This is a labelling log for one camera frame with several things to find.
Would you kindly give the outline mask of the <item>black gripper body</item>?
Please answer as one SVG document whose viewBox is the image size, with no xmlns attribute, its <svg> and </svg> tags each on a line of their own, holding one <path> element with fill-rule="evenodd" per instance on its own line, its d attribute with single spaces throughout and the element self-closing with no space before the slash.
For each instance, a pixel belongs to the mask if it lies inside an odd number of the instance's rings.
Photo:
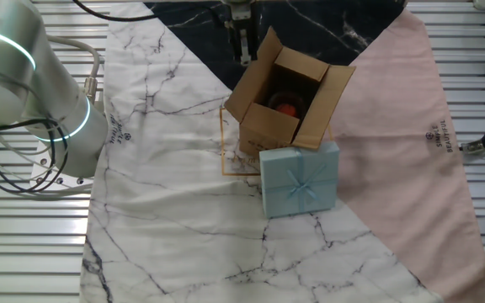
<svg viewBox="0 0 485 303">
<path fill-rule="evenodd" d="M 228 6 L 230 19 L 241 21 L 252 18 L 254 0 L 221 0 L 221 2 Z"/>
</svg>

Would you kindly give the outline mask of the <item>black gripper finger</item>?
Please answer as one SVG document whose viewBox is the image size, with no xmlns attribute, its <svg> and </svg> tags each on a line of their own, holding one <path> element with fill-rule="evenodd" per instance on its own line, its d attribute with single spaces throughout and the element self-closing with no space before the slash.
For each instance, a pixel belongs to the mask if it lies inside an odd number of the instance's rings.
<svg viewBox="0 0 485 303">
<path fill-rule="evenodd" d="M 247 66 L 251 61 L 256 61 L 258 56 L 258 27 L 254 19 L 245 19 L 242 29 L 242 64 Z"/>
<path fill-rule="evenodd" d="M 243 24 L 235 20 L 227 20 L 225 26 L 229 34 L 229 42 L 232 45 L 234 58 L 237 62 L 243 64 Z"/>
</svg>

